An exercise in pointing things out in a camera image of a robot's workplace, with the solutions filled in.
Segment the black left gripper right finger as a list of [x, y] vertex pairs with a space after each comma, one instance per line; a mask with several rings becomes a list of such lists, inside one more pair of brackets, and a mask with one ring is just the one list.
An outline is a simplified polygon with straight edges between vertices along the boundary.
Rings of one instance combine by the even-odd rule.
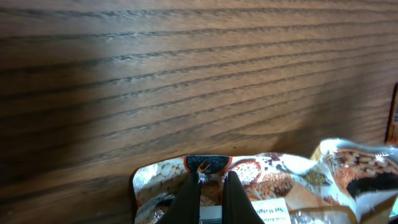
[[221, 223], [264, 224], [234, 171], [229, 171], [224, 180]]

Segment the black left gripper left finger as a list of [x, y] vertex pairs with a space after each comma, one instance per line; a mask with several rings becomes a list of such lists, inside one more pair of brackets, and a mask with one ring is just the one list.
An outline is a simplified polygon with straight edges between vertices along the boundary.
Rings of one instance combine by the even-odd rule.
[[201, 180], [191, 173], [157, 224], [199, 224]]

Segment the clear white plastic pouch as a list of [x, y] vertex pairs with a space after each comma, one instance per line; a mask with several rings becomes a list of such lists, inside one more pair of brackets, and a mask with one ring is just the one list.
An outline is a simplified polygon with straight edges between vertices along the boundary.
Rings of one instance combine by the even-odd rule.
[[326, 139], [309, 159], [274, 152], [192, 155], [141, 167], [132, 178], [136, 223], [157, 223], [193, 172], [201, 180], [199, 223], [221, 223], [229, 171], [264, 223], [359, 223], [391, 208], [397, 196], [396, 147]]

